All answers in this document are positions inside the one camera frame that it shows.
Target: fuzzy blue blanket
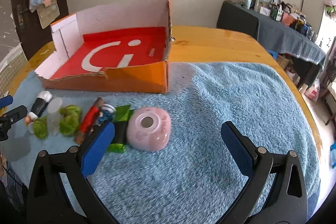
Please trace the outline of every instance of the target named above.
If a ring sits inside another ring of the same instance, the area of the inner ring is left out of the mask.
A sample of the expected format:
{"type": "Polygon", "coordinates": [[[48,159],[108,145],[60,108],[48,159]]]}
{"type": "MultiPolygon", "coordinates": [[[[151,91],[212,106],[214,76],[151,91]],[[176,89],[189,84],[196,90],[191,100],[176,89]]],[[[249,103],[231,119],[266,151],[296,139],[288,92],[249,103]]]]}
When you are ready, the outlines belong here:
{"type": "MultiPolygon", "coordinates": [[[[168,146],[160,152],[127,147],[125,154],[106,153],[89,180],[106,207],[122,224],[215,223],[234,201],[247,177],[239,172],[221,139],[220,128],[232,121],[256,146],[286,154],[295,150],[308,197],[319,186],[319,161],[307,120],[283,79],[270,67],[253,63],[171,64],[168,94],[104,93],[50,90],[85,113],[100,96],[111,105],[156,106],[172,119],[168,146]]],[[[34,73],[14,96],[14,108],[30,109],[42,85],[34,73]]],[[[72,138],[41,141],[23,121],[13,125],[2,152],[28,185],[40,150],[66,151],[72,138]]],[[[260,210],[273,177],[261,195],[260,210]]],[[[74,196],[65,182],[70,199],[74,196]]]]}

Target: cardboard box under table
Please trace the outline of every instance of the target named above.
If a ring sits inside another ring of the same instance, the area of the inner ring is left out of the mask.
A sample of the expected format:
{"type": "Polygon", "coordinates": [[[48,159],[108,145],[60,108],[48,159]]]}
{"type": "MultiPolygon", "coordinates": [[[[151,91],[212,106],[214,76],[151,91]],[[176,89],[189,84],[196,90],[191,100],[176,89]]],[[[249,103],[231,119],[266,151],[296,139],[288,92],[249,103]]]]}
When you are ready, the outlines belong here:
{"type": "Polygon", "coordinates": [[[169,0],[97,6],[51,31],[56,51],[35,70],[45,88],[168,92],[169,0]]]}

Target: table covered with gray cloth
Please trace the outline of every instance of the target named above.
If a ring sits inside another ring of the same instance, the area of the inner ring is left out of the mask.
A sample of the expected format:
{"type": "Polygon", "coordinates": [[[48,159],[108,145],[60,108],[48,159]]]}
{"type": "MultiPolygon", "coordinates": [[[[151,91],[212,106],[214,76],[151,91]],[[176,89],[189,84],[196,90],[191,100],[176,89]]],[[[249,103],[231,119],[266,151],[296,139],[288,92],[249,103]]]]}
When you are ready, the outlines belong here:
{"type": "MultiPolygon", "coordinates": [[[[317,44],[283,23],[254,10],[247,10],[225,1],[218,18],[217,28],[246,33],[254,37],[266,50],[290,54],[317,65],[318,68],[310,72],[309,77],[305,79],[308,86],[314,82],[318,73],[324,68],[326,54],[317,44]],[[258,22],[251,20],[250,15],[258,19],[258,22]]],[[[306,63],[299,64],[298,70],[302,71],[300,68],[302,65],[307,66],[306,63]]]]}

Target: red and brown tube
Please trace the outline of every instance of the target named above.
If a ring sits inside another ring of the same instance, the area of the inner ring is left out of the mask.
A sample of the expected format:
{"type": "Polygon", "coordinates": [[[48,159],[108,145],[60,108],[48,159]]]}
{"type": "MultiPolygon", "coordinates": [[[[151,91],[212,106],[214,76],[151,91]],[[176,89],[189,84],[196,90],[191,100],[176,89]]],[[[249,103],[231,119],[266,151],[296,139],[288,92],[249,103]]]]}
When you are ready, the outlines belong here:
{"type": "Polygon", "coordinates": [[[85,134],[91,130],[93,123],[99,115],[99,108],[103,104],[104,100],[99,97],[85,115],[81,125],[79,126],[77,136],[75,137],[75,142],[77,144],[81,145],[84,142],[85,134]]]}

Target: white plastic bag with red print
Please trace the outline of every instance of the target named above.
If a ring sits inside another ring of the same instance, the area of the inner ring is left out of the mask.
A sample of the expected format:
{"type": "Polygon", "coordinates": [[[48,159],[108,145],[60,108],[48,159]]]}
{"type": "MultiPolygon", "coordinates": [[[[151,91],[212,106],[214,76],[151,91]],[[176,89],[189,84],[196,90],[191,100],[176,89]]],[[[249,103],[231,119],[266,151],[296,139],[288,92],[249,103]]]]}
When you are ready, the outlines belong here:
{"type": "Polygon", "coordinates": [[[316,79],[312,84],[312,86],[308,88],[304,94],[309,99],[317,102],[317,99],[319,98],[319,92],[320,92],[320,81],[319,79],[316,79]]]}

